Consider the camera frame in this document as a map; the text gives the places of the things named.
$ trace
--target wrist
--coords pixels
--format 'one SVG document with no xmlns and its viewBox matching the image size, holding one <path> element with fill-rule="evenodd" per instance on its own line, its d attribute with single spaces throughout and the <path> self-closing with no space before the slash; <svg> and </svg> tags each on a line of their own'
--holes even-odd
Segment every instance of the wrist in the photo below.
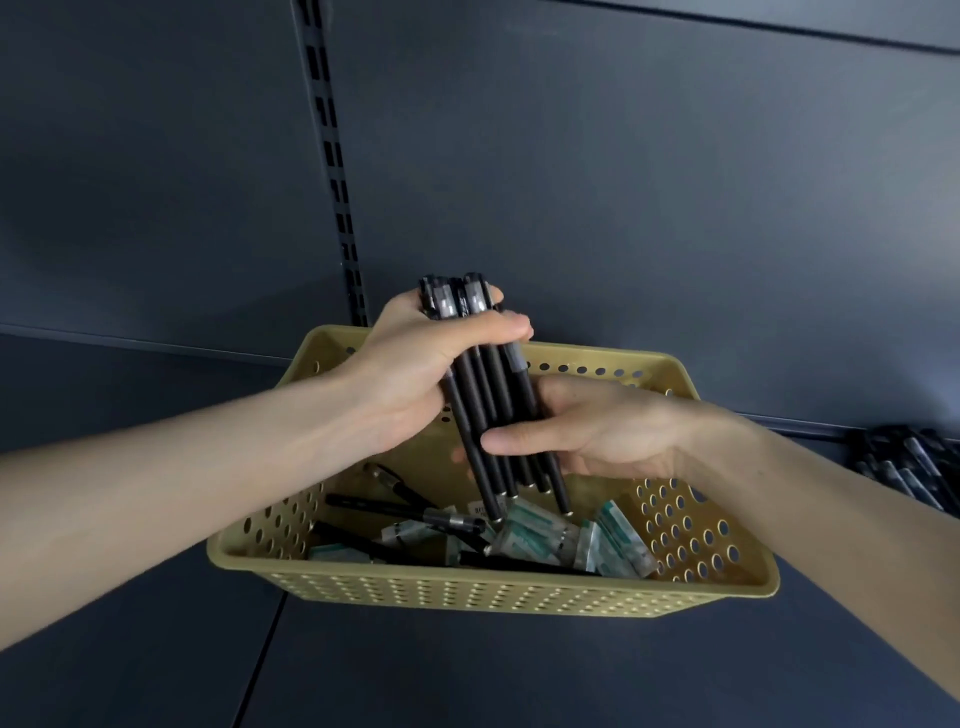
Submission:
<svg viewBox="0 0 960 728">
<path fill-rule="evenodd" d="M 693 417 L 677 447 L 677 476 L 687 482 L 705 483 L 723 469 L 725 453 L 749 446 L 756 425 L 707 402 L 697 402 Z"/>
</svg>

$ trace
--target left hand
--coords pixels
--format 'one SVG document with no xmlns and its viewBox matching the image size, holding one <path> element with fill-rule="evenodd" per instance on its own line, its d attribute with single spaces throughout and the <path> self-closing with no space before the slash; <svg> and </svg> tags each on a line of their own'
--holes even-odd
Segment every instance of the left hand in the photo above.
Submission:
<svg viewBox="0 0 960 728">
<path fill-rule="evenodd" d="M 497 288 L 492 294 L 495 302 L 503 299 Z M 440 413 L 444 396 L 437 384 L 462 352 L 532 335 L 530 319 L 513 311 L 431 321 L 417 291 L 390 299 L 360 351 L 336 370 L 356 385 L 371 454 L 410 439 Z"/>
</svg>

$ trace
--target right hand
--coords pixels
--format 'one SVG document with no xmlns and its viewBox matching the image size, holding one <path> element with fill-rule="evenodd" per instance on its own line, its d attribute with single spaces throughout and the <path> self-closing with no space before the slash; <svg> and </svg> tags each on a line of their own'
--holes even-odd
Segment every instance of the right hand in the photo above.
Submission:
<svg viewBox="0 0 960 728">
<path fill-rule="evenodd" d="M 552 375 L 537 380 L 552 417 L 489 430 L 494 455 L 556 451 L 571 473 L 605 477 L 683 477 L 680 458 L 708 424 L 729 417 L 697 400 L 665 397 L 614 381 Z M 455 459 L 463 454 L 458 452 Z"/>
</svg>

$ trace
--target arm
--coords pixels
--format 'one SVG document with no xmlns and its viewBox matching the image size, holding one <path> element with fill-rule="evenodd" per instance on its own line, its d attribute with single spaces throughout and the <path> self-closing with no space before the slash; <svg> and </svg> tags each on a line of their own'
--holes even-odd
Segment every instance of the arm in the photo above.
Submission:
<svg viewBox="0 0 960 728">
<path fill-rule="evenodd" d="M 244 515 L 390 449 L 440 411 L 454 355 L 529 336 L 490 312 L 388 303 L 332 373 L 106 435 L 0 457 L 0 648 Z"/>
<path fill-rule="evenodd" d="M 704 402 L 569 376 L 540 391 L 557 416 L 492 430 L 487 450 L 686 480 L 960 698 L 960 521 Z"/>
</svg>

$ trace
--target hand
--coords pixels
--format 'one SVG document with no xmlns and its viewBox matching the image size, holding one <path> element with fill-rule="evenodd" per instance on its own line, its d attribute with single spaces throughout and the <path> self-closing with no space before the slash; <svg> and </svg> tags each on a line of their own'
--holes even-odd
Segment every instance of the hand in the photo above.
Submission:
<svg viewBox="0 0 960 728">
<path fill-rule="evenodd" d="M 605 477 L 683 477 L 679 456 L 708 422 L 726 415 L 713 405 L 665 397 L 613 381 L 542 376 L 540 398 L 552 417 L 489 430 L 495 455 L 556 451 L 571 473 Z M 463 452 L 454 453 L 462 461 Z"/>
<path fill-rule="evenodd" d="M 503 293 L 491 286 L 493 300 Z M 444 406 L 437 383 L 453 359 L 479 344 L 506 344 L 533 335 L 530 319 L 488 311 L 466 319 L 430 321 L 417 291 L 391 299 L 363 347 L 336 372 L 355 382 L 371 454 L 424 429 Z"/>
</svg>

